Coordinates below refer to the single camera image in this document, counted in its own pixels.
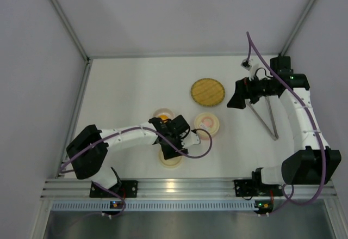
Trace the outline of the cream lid pink handle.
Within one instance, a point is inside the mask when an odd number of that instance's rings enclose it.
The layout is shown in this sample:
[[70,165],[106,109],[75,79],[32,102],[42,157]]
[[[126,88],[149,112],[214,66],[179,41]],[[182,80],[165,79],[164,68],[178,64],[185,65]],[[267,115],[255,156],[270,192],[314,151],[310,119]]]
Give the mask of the cream lid pink handle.
[[196,116],[194,120],[195,129],[206,130],[212,137],[215,136],[220,128],[220,122],[213,113],[204,112]]

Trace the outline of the cream lid orange handle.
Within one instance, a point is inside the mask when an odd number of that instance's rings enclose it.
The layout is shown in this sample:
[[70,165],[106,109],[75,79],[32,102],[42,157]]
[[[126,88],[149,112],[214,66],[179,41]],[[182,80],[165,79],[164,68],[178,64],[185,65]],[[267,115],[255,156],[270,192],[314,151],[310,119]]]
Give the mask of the cream lid orange handle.
[[159,162],[165,168],[171,168],[171,169],[176,168],[181,164],[181,161],[182,161],[181,157],[175,157],[175,158],[165,160],[163,152],[161,150],[158,152],[158,157],[159,157]]

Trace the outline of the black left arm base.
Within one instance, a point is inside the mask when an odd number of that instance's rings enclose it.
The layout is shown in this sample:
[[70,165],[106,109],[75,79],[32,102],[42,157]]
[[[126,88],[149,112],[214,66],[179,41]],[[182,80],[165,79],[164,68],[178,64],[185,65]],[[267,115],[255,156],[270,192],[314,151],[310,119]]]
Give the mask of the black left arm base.
[[[123,180],[115,186],[108,189],[109,191],[123,198],[136,198],[138,192],[137,180]],[[114,197],[109,192],[99,188],[94,183],[91,184],[89,197],[91,198],[112,198]]]

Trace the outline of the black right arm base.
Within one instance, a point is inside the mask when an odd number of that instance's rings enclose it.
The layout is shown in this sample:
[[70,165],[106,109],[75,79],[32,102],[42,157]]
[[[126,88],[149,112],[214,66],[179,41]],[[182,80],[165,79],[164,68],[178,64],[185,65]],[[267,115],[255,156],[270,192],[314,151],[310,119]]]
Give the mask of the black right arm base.
[[281,197],[282,190],[279,185],[268,185],[262,183],[261,169],[257,168],[252,172],[251,177],[248,179],[235,179],[234,188],[235,196],[243,198],[252,197]]

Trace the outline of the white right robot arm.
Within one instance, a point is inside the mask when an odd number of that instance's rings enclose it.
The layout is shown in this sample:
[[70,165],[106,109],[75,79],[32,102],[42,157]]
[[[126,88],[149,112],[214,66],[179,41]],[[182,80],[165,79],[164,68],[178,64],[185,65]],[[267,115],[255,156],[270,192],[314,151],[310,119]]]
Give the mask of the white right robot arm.
[[257,76],[261,68],[250,60],[243,60],[241,66],[249,76],[236,81],[227,107],[245,109],[262,97],[278,97],[294,141],[291,156],[278,166],[257,168],[252,172],[253,181],[263,186],[327,184],[341,162],[341,153],[331,149],[323,137],[310,100],[307,76],[293,71],[289,56],[271,58],[270,68],[275,74],[264,78]]

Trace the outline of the orange round food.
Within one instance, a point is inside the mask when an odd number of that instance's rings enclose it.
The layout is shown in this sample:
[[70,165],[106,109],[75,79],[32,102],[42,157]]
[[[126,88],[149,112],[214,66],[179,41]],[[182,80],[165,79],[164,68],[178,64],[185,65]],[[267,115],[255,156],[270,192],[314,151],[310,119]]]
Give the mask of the orange round food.
[[158,116],[162,121],[168,121],[170,118],[167,117],[165,114],[159,115]]

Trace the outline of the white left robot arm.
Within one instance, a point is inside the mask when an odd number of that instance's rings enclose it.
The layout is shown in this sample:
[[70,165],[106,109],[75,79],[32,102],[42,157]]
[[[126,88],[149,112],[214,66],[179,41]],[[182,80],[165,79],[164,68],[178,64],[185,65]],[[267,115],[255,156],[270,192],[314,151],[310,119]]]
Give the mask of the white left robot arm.
[[77,179],[90,179],[104,188],[112,188],[119,178],[108,161],[117,151],[159,144],[164,159],[170,160],[180,156],[176,150],[187,155],[188,147],[199,143],[182,115],[174,119],[159,116],[128,128],[100,130],[89,125],[67,146],[66,152]]

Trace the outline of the stainless steel tongs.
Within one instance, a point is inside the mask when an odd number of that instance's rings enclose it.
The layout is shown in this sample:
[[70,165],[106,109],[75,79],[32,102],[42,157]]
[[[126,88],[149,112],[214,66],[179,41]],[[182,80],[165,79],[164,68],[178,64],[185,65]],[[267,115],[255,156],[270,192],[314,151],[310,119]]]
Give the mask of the stainless steel tongs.
[[265,113],[259,113],[250,100],[246,101],[247,108],[253,113],[253,115],[260,122],[264,130],[268,133],[272,140],[277,141],[279,139],[277,126],[275,123],[275,117],[269,97],[265,97],[263,104],[266,108]]

